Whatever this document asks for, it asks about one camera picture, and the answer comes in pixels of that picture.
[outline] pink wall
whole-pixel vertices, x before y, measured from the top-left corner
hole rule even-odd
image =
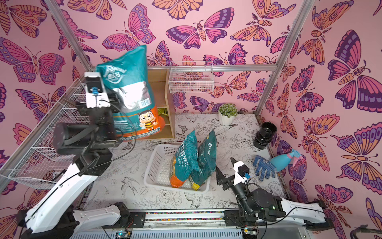
[[[336,3],[316,1],[316,12],[324,9],[330,12]],[[318,57],[311,59],[304,49],[300,53],[297,51],[288,60],[289,66],[297,68],[296,73],[284,82],[282,77],[277,81],[278,90],[273,101],[275,113],[264,108],[261,114],[266,121],[278,126],[279,137],[272,142],[275,154],[294,148],[306,157],[306,162],[300,161],[296,167],[287,170],[284,179],[290,195],[299,202],[315,198],[324,200],[329,207],[325,213],[335,221],[339,238],[350,238],[350,231],[361,224],[377,228],[369,214],[378,217],[382,213],[382,147],[379,143],[382,134],[382,33],[374,30],[380,28],[382,12],[373,15],[378,1],[354,1],[340,16],[345,5],[339,7],[335,20],[325,21],[323,16],[320,19],[322,26],[317,24],[319,27],[308,17],[296,49],[308,48],[309,43],[304,42],[313,39],[316,44],[311,44],[311,52],[318,53]],[[316,30],[325,32],[326,41],[312,37],[319,36],[318,32],[312,32]],[[364,60],[367,69],[361,68],[361,74],[353,72],[353,69],[365,66]],[[354,79],[339,85],[347,74],[344,71],[347,66],[351,75],[348,77]],[[336,72],[337,79],[333,79],[331,70]],[[283,93],[285,87],[289,91],[288,99],[287,91]],[[306,104],[302,101],[304,97],[309,97]],[[371,238],[373,235],[358,236]],[[324,231],[317,237],[336,238],[333,230]]]
[[[72,60],[68,47],[58,49],[60,33],[50,12],[39,0],[0,1],[0,20],[2,167],[43,113],[73,83],[73,67],[77,69],[76,75],[83,74],[84,70],[78,60]],[[34,97],[33,102],[22,99],[28,95]],[[0,239],[18,237],[15,214],[33,207],[46,192],[13,181],[7,186],[0,195]]]
[[[139,44],[147,44],[147,60],[151,66],[169,66],[171,60],[183,61],[185,58],[188,60],[193,59],[196,61],[195,64],[203,64],[198,61],[205,59],[215,59],[214,64],[224,64],[224,59],[229,61],[234,60],[234,57],[236,57],[237,61],[226,62],[225,64],[254,64],[254,55],[262,57],[256,60],[256,63],[266,63],[269,61],[268,58],[273,59],[275,63],[280,53],[278,50],[282,48],[283,40],[287,36],[288,26],[292,26],[302,1],[278,1],[281,5],[280,8],[284,8],[284,11],[282,10],[284,13],[278,15],[266,14],[260,8],[256,10],[251,0],[242,1],[240,4],[236,4],[231,0],[195,0],[190,2],[193,2],[190,9],[195,10],[185,11],[184,14],[180,13],[178,15],[173,11],[175,8],[170,7],[173,16],[169,15],[166,9],[162,9],[164,4],[160,0],[117,1],[118,4],[109,1],[111,10],[108,14],[97,14],[98,10],[101,9],[100,5],[94,5],[94,10],[90,10],[91,4],[80,4],[76,0],[64,1],[61,9],[67,11],[75,22],[81,22],[81,27],[86,31],[98,36],[96,39],[82,38],[86,40],[86,42],[83,42],[86,44],[84,49],[87,51],[86,54],[90,57],[93,65],[102,63],[107,58],[115,59],[120,57],[127,50],[133,49]],[[135,18],[139,11],[142,11],[142,22]],[[203,29],[197,31],[197,24],[193,23],[198,23],[201,20],[203,21],[200,27]],[[246,31],[242,31],[246,28],[249,28],[248,31],[251,32],[249,35],[246,34]],[[179,31],[185,35],[184,42],[181,44],[178,43],[181,41],[180,37],[176,36]],[[216,73],[215,85],[230,84],[240,73],[225,72],[222,75]],[[235,85],[230,87],[233,92],[232,96],[226,91],[222,96],[217,97],[219,89],[216,89],[215,97],[200,91],[187,93],[183,101],[187,107],[177,108],[176,110],[180,113],[184,110],[189,113],[200,113],[199,110],[194,109],[194,105],[190,101],[191,96],[196,96],[205,99],[209,103],[234,103],[238,109],[244,108],[251,112],[253,111],[252,108],[256,107],[259,98],[251,99],[251,102],[249,102],[248,100],[238,99],[238,95],[253,94],[250,90],[251,88],[255,90],[258,79],[265,78],[267,80],[269,74],[252,72],[246,81],[245,88],[238,90],[234,88]],[[205,104],[206,101],[200,99],[198,104]]]

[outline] barcode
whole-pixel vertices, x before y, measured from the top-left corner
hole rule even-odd
[[[150,98],[147,98],[143,101],[138,102],[140,108],[144,108],[146,106],[149,106],[151,104]]]

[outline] green succulent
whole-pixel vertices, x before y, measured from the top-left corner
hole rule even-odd
[[[228,118],[230,118],[231,116],[236,116],[238,114],[238,110],[236,109],[235,105],[231,103],[226,103],[220,106],[219,112],[222,115],[227,116]]]

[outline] white flower pot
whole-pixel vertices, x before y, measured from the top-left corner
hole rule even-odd
[[[235,119],[235,116],[227,117],[225,115],[222,115],[220,112],[218,113],[219,122],[221,125],[228,126],[232,124],[233,120]]]

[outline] potted plant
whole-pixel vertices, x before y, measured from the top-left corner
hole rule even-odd
[[[227,126],[232,124],[235,116],[238,114],[234,104],[226,103],[219,108],[219,122],[221,125]]]

